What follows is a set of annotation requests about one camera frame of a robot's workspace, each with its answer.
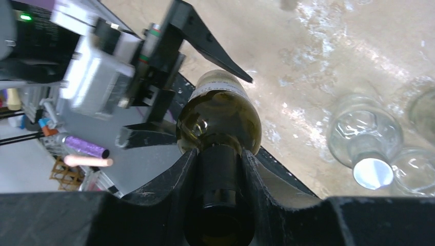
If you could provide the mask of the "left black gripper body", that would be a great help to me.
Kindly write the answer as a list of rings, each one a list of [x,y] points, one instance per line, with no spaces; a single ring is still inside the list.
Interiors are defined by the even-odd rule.
[[[95,13],[60,13],[57,23],[79,35],[60,88],[72,111],[111,117],[117,108],[167,110],[174,70],[166,73],[151,63],[163,37],[161,25],[151,24],[140,37]]]

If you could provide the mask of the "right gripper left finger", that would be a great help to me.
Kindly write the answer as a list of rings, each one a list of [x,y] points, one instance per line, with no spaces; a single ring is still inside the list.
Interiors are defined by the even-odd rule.
[[[1,195],[1,245],[183,245],[197,151],[123,198],[109,192]]]

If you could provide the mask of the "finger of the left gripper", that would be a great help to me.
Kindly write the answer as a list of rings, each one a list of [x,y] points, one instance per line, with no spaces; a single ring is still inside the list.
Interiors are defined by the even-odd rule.
[[[145,108],[142,121],[121,127],[115,145],[126,150],[176,144],[176,117],[170,110],[174,96],[171,89],[147,89],[143,98],[135,99],[132,104]]]
[[[253,79],[227,54],[202,21],[195,8],[185,1],[173,1],[161,25],[160,66],[165,66],[171,52],[177,53],[183,41],[191,44],[198,53],[211,63],[252,83]]]

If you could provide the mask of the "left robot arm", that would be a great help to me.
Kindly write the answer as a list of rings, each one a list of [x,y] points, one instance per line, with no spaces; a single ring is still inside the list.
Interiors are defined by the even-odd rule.
[[[234,76],[252,78],[224,51],[192,5],[173,1],[161,24],[131,31],[99,1],[1,1],[1,83],[5,88],[60,85],[79,114],[110,119],[116,108],[148,107],[124,126],[116,145],[175,143],[164,115],[189,42]]]

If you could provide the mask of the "green wine bottle gold label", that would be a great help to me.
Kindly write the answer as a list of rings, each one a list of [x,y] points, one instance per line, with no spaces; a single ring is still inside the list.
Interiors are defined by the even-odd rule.
[[[242,151],[214,145],[198,152],[184,232],[190,245],[249,245],[254,219],[244,196]]]

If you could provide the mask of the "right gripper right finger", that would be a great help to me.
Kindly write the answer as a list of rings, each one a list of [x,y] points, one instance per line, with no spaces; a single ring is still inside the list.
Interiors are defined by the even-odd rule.
[[[319,199],[242,154],[256,245],[434,245],[434,199]]]

